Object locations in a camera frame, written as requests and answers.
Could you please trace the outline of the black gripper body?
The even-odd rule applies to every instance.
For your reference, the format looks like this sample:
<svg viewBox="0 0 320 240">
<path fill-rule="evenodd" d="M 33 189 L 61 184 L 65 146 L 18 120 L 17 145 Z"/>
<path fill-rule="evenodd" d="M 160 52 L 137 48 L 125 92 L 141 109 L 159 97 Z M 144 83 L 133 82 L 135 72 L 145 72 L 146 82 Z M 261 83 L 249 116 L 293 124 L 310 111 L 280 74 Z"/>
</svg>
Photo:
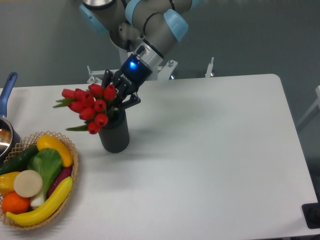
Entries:
<svg viewBox="0 0 320 240">
<path fill-rule="evenodd" d="M 118 90 L 117 96 L 126 97 L 137 92 L 152 72 L 137 55 L 130 55 L 114 74 L 113 85 Z"/>
</svg>

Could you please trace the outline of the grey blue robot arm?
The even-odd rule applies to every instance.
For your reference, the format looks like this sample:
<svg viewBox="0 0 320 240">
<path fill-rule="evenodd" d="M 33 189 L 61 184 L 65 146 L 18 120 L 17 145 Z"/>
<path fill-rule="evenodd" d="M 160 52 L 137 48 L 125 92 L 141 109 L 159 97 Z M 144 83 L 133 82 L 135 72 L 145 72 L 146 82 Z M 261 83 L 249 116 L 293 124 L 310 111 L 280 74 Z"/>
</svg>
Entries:
<svg viewBox="0 0 320 240">
<path fill-rule="evenodd" d="M 105 73 L 102 86 L 117 90 L 114 106 L 126 109 L 140 103 L 140 86 L 157 73 L 172 47 L 187 33 L 181 16 L 198 0 L 84 0 L 79 11 L 97 33 L 108 32 L 119 48 L 130 52 L 119 70 Z"/>
</svg>

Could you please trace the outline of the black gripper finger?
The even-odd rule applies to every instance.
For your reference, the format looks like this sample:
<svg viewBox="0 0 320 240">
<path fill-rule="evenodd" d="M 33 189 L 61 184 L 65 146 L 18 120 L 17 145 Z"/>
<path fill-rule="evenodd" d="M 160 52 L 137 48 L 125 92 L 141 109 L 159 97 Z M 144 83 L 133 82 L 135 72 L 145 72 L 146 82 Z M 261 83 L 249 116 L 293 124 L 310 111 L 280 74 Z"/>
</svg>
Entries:
<svg viewBox="0 0 320 240">
<path fill-rule="evenodd" d="M 114 85 L 115 73 L 107 69 L 104 71 L 101 86 L 106 88 L 108 85 Z"/>
<path fill-rule="evenodd" d="M 127 96 L 122 96 L 118 93 L 113 101 L 113 109 L 125 110 L 141 103 L 141 99 L 139 98 L 137 92 L 130 94 L 128 100 L 126 100 L 126 97 Z"/>
</svg>

